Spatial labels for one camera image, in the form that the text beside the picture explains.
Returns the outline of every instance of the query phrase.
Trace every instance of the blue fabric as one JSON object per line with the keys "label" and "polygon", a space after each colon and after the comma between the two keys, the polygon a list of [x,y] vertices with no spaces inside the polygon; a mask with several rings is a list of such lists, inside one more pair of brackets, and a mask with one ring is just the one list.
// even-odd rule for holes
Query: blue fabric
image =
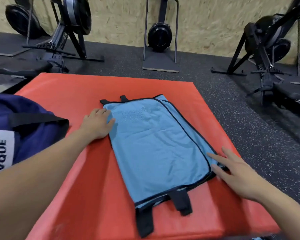
{"label": "blue fabric", "polygon": [[109,135],[136,207],[196,184],[217,164],[207,156],[214,150],[164,96],[111,102],[104,108],[112,111],[109,119],[116,118]]}
{"label": "blue fabric", "polygon": [[[39,104],[25,97],[0,94],[0,130],[12,131],[9,115],[12,113],[52,114]],[[51,146],[60,132],[57,123],[32,125],[31,133],[21,136],[15,132],[15,154],[13,164],[19,163]]]}

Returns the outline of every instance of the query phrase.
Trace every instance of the forearm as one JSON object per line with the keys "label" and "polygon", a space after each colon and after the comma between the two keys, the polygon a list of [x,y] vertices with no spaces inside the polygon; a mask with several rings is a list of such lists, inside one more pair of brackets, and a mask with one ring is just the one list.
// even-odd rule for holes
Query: forearm
{"label": "forearm", "polygon": [[24,240],[92,140],[81,130],[0,172],[0,239]]}
{"label": "forearm", "polygon": [[271,185],[264,190],[258,202],[289,240],[300,240],[300,205],[296,201]]}

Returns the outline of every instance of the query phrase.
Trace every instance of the plywood wall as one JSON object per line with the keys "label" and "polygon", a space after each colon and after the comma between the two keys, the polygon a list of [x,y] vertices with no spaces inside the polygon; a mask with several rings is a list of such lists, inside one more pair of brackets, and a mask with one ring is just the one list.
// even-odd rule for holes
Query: plywood wall
{"label": "plywood wall", "polygon": [[[12,0],[0,0],[0,31],[13,32],[4,17],[4,7]],[[89,0],[92,32],[88,41],[143,46],[146,0]],[[179,0],[178,50],[231,57],[244,26],[264,15],[284,13],[291,0]],[[35,0],[35,11],[48,33],[56,27],[49,0]],[[160,0],[149,1],[148,29],[158,19]],[[166,22],[175,32],[176,3],[168,2]],[[297,31],[287,38],[292,41],[283,63],[296,59]]]}

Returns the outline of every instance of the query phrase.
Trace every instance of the person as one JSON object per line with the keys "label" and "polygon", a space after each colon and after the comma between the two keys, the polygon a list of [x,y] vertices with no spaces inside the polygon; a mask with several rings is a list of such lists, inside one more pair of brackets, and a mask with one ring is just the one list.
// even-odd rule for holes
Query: person
{"label": "person", "polygon": [[[79,154],[92,141],[108,135],[115,119],[110,110],[94,109],[80,129],[40,153],[0,172],[0,240],[24,240],[55,197]],[[212,169],[239,196],[259,202],[290,240],[300,240],[300,205],[259,176],[231,150],[209,154],[228,174]]]}

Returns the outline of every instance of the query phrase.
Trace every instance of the red mat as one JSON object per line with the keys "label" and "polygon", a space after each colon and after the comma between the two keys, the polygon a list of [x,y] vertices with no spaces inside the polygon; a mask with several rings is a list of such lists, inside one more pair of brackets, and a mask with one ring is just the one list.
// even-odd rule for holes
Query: red mat
{"label": "red mat", "polygon": [[[221,154],[236,151],[193,83],[124,77],[43,73],[17,95],[56,116],[69,119],[70,132],[84,115],[102,108],[99,100],[119,101],[163,94]],[[217,178],[189,192],[193,213],[182,217],[171,201],[153,209],[150,239],[211,239],[277,233],[279,227],[259,204],[242,200]],[[28,240],[139,239],[134,205],[121,177],[110,139],[89,145],[61,189],[29,234]]]}

